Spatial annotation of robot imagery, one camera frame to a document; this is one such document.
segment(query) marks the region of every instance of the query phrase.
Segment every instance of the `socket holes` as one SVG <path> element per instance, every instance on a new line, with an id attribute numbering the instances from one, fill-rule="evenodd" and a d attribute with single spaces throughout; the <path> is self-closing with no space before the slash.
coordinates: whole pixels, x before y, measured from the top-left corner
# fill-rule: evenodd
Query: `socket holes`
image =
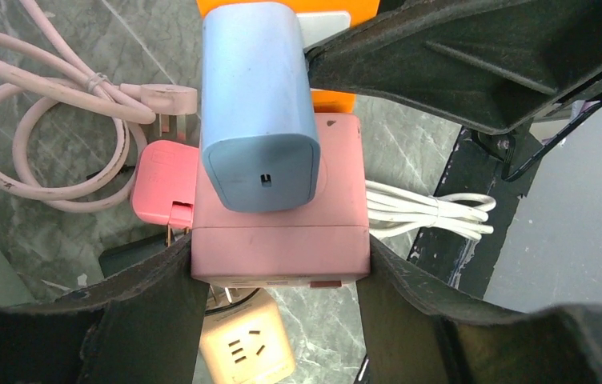
<path id="1" fill-rule="evenodd" d="M 273 185 L 273 180 L 269 174 L 261 175 L 261 186 L 264 188 L 270 188 Z"/>

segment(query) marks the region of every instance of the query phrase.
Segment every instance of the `cable tie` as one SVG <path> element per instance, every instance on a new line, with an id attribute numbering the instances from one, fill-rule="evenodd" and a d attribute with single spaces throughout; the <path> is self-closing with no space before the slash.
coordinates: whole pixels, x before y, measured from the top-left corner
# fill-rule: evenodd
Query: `cable tie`
<path id="1" fill-rule="evenodd" d="M 439 200 L 438 198 L 435 198 L 433 196 L 429 196 L 430 198 L 432 198 L 433 200 L 435 200 L 435 220 L 433 220 L 433 222 L 429 225 L 427 225 L 427 228 L 432 228 L 435 225 L 438 224 L 438 220 L 440 219 L 440 204 L 439 204 Z"/>
<path id="2" fill-rule="evenodd" d="M 96 72 L 93 76 L 88 78 L 86 82 L 84 82 L 84 88 L 86 88 L 86 92 L 93 94 L 94 88 L 99 86 L 102 82 L 110 82 L 108 77 L 101 72 Z"/>

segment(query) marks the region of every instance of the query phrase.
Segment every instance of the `pink cable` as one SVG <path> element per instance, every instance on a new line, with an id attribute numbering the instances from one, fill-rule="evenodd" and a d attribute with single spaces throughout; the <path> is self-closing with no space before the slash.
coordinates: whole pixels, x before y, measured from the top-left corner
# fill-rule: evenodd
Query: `pink cable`
<path id="1" fill-rule="evenodd" d="M 93 212 L 119 204 L 128 197 L 135 176 L 119 192 L 109 198 L 97 202 L 68 202 L 66 200 L 80 198 L 95 192 L 110 182 L 122 168 L 128 155 L 129 133 L 131 132 L 133 135 L 140 152 L 146 145 L 146 139 L 137 123 L 152 123 L 155 120 L 155 112 L 135 100 L 132 97 L 134 94 L 125 94 L 109 82 L 100 81 L 100 78 L 97 79 L 98 84 L 91 87 L 92 94 L 83 92 L 82 89 L 90 85 L 90 81 L 95 79 L 97 74 L 72 51 L 34 0 L 21 0 L 21 3 L 67 61 L 27 42 L 1 33 L 0 46 L 43 62 L 66 75 L 71 81 L 43 78 L 0 60 L 0 78 L 9 83 L 0 86 L 0 102 L 26 90 L 44 96 L 22 118 L 14 137 L 13 160 L 21 181 L 9 178 L 0 172 L 0 189 L 16 196 L 41 200 L 54 208 L 68 212 Z M 137 91 L 133 86 L 128 88 L 134 92 Z M 91 180 L 76 186 L 45 188 L 38 184 L 30 172 L 26 148 L 34 125 L 47 110 L 59 102 L 112 117 L 117 132 L 117 144 L 110 162 Z"/>

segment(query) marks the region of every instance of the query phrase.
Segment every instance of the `power strip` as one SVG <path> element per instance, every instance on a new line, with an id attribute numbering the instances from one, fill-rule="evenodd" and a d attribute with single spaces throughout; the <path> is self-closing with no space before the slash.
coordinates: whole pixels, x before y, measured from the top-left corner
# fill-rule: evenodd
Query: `power strip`
<path id="1" fill-rule="evenodd" d="M 213 295 L 199 351 L 214 384 L 275 383 L 296 368 L 277 302 L 263 289 Z"/>

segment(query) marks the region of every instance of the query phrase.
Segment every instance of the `power adapter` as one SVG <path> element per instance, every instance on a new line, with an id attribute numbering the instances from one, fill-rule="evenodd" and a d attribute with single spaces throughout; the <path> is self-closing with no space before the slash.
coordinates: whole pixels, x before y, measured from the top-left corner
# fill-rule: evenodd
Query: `power adapter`
<path id="1" fill-rule="evenodd" d="M 199 150 L 158 140 L 138 158 L 131 207 L 144 222 L 187 229 L 193 222 Z"/>
<path id="2" fill-rule="evenodd" d="M 265 290 L 231 290 L 207 302 L 199 351 L 214 384 L 269 384 L 296 367 L 277 302 Z"/>
<path id="3" fill-rule="evenodd" d="M 369 273 L 359 119 L 316 114 L 323 156 L 315 198 L 293 210 L 228 210 L 198 166 L 193 278 L 215 286 L 341 286 Z"/>
<path id="4" fill-rule="evenodd" d="M 277 2 L 219 6 L 203 38 L 201 160 L 219 200 L 245 213 L 308 203 L 320 145 L 295 12 Z"/>

